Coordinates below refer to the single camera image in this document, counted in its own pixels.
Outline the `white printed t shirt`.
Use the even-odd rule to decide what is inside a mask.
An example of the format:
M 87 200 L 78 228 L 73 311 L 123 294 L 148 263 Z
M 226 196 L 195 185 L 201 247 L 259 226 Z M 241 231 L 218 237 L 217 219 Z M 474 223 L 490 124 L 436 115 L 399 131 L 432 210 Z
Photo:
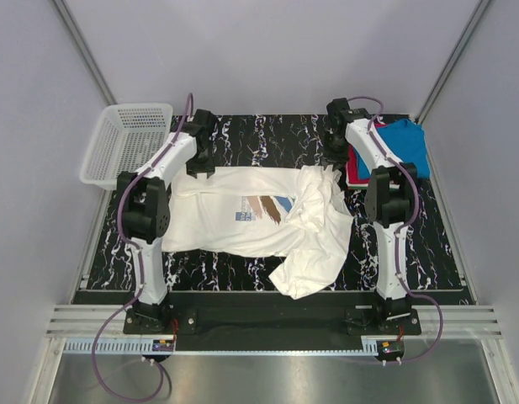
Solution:
M 278 257 L 273 286 L 295 300 L 335 283 L 353 217 L 332 167 L 218 167 L 181 170 L 171 183 L 162 251 L 202 249 L 244 258 Z

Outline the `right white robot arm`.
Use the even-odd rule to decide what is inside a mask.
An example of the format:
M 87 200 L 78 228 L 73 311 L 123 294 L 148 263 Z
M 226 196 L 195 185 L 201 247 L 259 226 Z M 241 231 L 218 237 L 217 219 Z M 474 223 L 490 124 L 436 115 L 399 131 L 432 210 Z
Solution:
M 378 241 L 380 299 L 398 303 L 410 293 L 406 281 L 405 242 L 407 227 L 416 219 L 419 197 L 417 170 L 404 163 L 382 139 L 366 109 L 353 109 L 347 98 L 335 98 L 326 106 L 331 131 L 323 140 L 323 163 L 342 167 L 353 148 L 370 172 L 365 211 L 373 222 Z

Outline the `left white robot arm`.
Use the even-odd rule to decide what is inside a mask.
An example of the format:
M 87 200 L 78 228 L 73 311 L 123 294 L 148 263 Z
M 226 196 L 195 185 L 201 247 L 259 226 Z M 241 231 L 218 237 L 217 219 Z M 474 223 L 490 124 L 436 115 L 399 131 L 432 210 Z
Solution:
M 137 305 L 159 306 L 167 296 L 162 237 L 171 220 L 170 185 L 179 173 L 193 178 L 214 174 L 210 137 L 217 126 L 218 118 L 212 112 L 197 110 L 190 121 L 174 127 L 147 163 L 118 176 L 117 227 L 132 252 Z

